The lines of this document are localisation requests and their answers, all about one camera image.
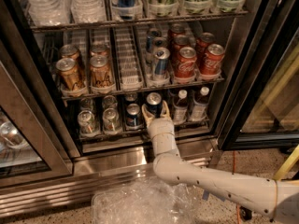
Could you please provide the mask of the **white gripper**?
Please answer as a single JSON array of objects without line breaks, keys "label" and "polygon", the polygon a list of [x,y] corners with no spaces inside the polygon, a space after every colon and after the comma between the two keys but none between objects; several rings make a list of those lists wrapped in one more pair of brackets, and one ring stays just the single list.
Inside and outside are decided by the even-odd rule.
[{"label": "white gripper", "polygon": [[164,153],[180,156],[175,139],[175,126],[171,120],[167,101],[163,100],[162,111],[158,119],[148,111],[146,105],[142,105],[141,110],[153,146],[154,156],[157,157]]}]

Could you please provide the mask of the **yellow black robot base frame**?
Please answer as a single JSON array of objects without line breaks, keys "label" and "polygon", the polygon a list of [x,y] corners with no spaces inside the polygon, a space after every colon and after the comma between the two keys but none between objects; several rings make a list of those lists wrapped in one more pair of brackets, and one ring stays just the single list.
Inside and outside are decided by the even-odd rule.
[{"label": "yellow black robot base frame", "polygon": [[[299,161],[299,145],[297,147],[292,147],[291,151],[292,153],[289,155],[288,159],[283,162],[283,164],[273,175],[274,180],[282,181],[292,167]],[[236,206],[236,211],[237,224],[243,224],[244,221],[250,219],[250,215],[252,214],[252,212],[249,211],[250,215],[248,216],[247,209],[245,207],[241,207],[240,205]]]}]

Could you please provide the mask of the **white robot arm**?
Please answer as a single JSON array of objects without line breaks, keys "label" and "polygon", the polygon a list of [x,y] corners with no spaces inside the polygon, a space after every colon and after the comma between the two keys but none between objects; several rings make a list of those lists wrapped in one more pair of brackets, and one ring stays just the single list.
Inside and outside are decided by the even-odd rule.
[{"label": "white robot arm", "polygon": [[299,224],[299,186],[251,175],[198,167],[180,157],[167,103],[156,116],[142,106],[153,146],[153,171],[170,185],[195,185],[283,224]]}]

